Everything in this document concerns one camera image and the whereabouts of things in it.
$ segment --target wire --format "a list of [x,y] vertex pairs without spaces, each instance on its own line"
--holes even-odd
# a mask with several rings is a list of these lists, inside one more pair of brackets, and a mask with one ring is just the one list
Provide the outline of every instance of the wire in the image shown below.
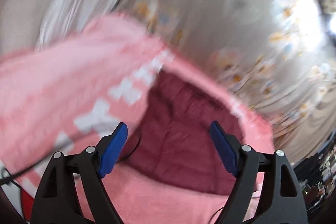
[[[75,137],[73,138],[73,142],[76,142],[86,136],[88,136],[89,134],[86,134],[86,135],[83,135],[80,131],[77,132],[77,134],[75,135]],[[121,162],[121,161],[124,161],[126,159],[128,159],[134,152],[135,150],[138,148],[138,146],[140,145],[140,141],[141,141],[141,135],[139,137],[139,140],[137,142],[137,145],[135,146],[135,148],[128,154],[126,155],[125,157],[123,157],[122,159],[120,159],[117,163]],[[34,164],[28,166],[27,168],[11,175],[8,170],[6,169],[6,171],[8,172],[9,176],[8,177],[4,177],[3,174],[4,174],[4,171],[5,170],[2,170],[1,172],[1,176],[2,176],[2,179],[0,179],[0,186],[1,185],[4,185],[4,184],[9,184],[9,183],[13,183],[15,184],[16,186],[19,187],[19,185],[14,181],[16,178],[22,176],[23,174],[27,173],[29,170],[31,170],[32,168],[34,168],[36,165],[38,165],[39,163],[41,163],[42,161],[44,161],[45,159],[49,159],[53,156],[53,154],[56,152],[56,151],[60,151],[62,150],[63,148],[65,148],[66,146],[68,146],[69,144],[71,144],[72,141],[69,141],[67,143],[64,143],[63,145],[60,145],[60,146],[57,146],[55,148],[53,148],[52,150],[50,150],[43,158],[41,158],[40,160],[38,160],[37,162],[35,162]]]
[[[11,173],[7,170],[7,168],[6,167],[2,167],[1,168],[1,178],[8,177],[8,176],[5,176],[5,173],[7,173],[8,176],[11,176]],[[22,189],[22,187],[20,185],[18,185],[14,180],[11,180],[10,182],[6,183],[6,185],[9,185],[10,183],[13,183],[19,189]]]
[[216,215],[216,213],[218,213],[220,210],[223,210],[225,206],[223,206],[222,208],[219,208],[213,215],[212,217],[210,217],[209,221],[208,221],[208,224],[210,224],[211,220],[214,218],[214,216]]
[[139,140],[138,140],[136,146],[134,147],[134,149],[128,155],[126,155],[126,156],[122,157],[120,160],[118,160],[117,163],[120,163],[122,161],[127,160],[137,150],[137,148],[140,145],[140,142],[141,142],[141,135],[139,136]]
[[[253,197],[251,197],[251,199],[254,199],[254,198],[260,198],[260,197],[259,197],[259,196],[253,196]],[[216,215],[216,213],[218,213],[220,210],[223,210],[224,207],[225,207],[225,205],[224,205],[222,208],[219,208],[219,209],[212,215],[212,217],[211,217],[211,218],[209,219],[209,221],[208,221],[208,224],[210,224],[211,220],[214,218],[214,216]]]

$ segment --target pink cloth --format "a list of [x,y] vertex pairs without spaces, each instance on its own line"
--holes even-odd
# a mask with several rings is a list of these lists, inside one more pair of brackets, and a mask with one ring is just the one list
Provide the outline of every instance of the pink cloth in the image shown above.
[[[223,103],[239,119],[244,143],[273,152],[272,130],[266,121],[194,66],[174,57],[136,21],[112,14],[92,21],[81,35],[55,47],[0,64],[0,141],[5,144],[0,159],[14,173],[62,143],[68,143],[64,154],[95,145],[120,121],[132,135],[162,66]],[[32,196],[47,163],[48,159],[18,179]],[[206,223],[227,200],[227,196],[157,183],[123,165],[115,166],[103,182],[125,223]],[[90,216],[77,184],[83,212]],[[256,202],[251,201],[250,216]]]

